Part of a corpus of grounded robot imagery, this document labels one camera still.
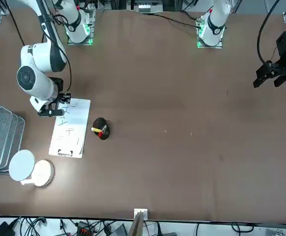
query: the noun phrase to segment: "white round lid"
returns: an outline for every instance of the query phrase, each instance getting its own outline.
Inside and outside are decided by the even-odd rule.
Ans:
[[[54,176],[53,165],[46,160],[40,160],[35,164],[31,178],[36,186],[41,187],[49,183]]]
[[[22,181],[30,176],[35,166],[35,156],[29,150],[18,151],[11,159],[9,173],[15,181]]]

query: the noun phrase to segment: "clipboard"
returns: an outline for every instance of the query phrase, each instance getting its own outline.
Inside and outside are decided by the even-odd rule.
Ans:
[[[64,115],[56,117],[49,155],[82,158],[90,100],[72,98],[58,108]]]

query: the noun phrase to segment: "table surface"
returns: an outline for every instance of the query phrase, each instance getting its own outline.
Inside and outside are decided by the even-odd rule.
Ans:
[[[192,24],[182,13],[166,13]],[[38,18],[15,9],[26,44],[40,42]],[[44,188],[0,176],[0,214],[286,223],[286,87],[253,88],[264,15],[230,15],[224,48],[197,49],[195,30],[156,16],[105,11],[92,46],[66,46],[71,93],[91,100],[82,159],[49,156],[54,118],[40,118],[16,82],[21,42],[0,25],[0,105],[25,121],[23,149],[55,166]],[[286,30],[272,16],[261,52],[270,59]],[[64,37],[63,28],[60,35]],[[68,68],[57,76],[68,84]]]

